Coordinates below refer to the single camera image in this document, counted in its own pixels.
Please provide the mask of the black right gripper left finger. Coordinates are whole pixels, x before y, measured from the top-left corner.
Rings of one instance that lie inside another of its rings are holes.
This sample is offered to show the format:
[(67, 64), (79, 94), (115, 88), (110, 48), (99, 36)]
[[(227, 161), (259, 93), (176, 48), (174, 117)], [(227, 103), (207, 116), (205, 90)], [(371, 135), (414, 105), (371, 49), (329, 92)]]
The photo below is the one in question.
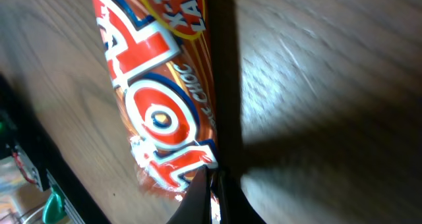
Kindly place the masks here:
[(167, 224), (211, 224), (210, 195), (208, 169), (201, 167)]

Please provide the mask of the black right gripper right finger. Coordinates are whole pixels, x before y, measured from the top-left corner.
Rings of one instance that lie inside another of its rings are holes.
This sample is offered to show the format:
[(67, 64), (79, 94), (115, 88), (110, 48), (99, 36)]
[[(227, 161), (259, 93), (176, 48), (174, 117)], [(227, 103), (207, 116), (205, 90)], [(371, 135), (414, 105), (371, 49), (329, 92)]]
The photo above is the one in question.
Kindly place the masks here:
[(218, 173), (217, 197), (222, 224), (265, 224), (235, 179), (225, 171)]

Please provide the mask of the red Top chocolate bar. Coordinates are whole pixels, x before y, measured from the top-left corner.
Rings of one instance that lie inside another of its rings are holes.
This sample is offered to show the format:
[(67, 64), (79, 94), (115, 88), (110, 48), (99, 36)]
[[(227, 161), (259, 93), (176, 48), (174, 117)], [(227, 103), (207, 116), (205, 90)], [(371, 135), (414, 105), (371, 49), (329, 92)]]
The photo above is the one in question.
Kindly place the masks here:
[(207, 0), (92, 0), (139, 188), (181, 201), (218, 166)]

